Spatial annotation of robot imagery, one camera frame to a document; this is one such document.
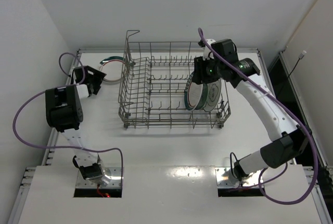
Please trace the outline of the white plate with grey pattern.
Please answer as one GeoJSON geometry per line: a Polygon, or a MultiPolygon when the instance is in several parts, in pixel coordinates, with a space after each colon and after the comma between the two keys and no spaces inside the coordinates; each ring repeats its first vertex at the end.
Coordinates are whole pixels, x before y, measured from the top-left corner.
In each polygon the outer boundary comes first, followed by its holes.
{"type": "Polygon", "coordinates": [[[203,110],[205,112],[211,112],[219,102],[222,90],[222,81],[218,79],[215,82],[208,84],[208,96],[203,110]]]}

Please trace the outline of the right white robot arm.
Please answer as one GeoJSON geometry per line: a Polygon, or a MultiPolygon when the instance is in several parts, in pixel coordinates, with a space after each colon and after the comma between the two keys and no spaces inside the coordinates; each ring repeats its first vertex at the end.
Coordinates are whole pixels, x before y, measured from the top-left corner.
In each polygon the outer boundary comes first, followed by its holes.
{"type": "Polygon", "coordinates": [[[254,109],[271,140],[257,152],[237,160],[230,170],[233,177],[241,181],[251,173],[278,168],[301,155],[309,143],[308,128],[301,127],[276,104],[258,66],[250,58],[240,60],[231,39],[207,39],[198,44],[204,51],[194,59],[194,83],[216,82],[220,78],[231,83],[254,109]]]}

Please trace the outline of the green red rimmed plate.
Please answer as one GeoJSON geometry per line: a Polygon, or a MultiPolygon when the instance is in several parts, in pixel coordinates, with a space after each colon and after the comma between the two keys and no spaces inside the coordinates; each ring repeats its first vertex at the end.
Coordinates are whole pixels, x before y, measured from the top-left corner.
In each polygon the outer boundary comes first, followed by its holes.
{"type": "Polygon", "coordinates": [[[207,84],[196,84],[193,82],[194,72],[187,80],[184,90],[184,105],[188,111],[200,110],[204,107],[208,97],[207,84]]]}
{"type": "Polygon", "coordinates": [[[111,56],[99,63],[99,70],[106,74],[104,82],[114,84],[120,81],[124,59],[120,56],[111,56]]]}

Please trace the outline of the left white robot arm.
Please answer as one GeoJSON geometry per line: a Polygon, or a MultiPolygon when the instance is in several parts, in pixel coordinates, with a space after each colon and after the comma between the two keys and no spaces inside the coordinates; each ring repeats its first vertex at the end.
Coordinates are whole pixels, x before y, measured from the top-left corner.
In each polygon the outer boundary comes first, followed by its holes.
{"type": "Polygon", "coordinates": [[[80,131],[83,122],[81,100],[98,94],[106,76],[90,66],[73,69],[74,85],[45,91],[46,120],[61,133],[74,149],[72,163],[83,179],[99,186],[110,183],[110,170],[105,168],[97,152],[92,152],[89,141],[80,131]]]}

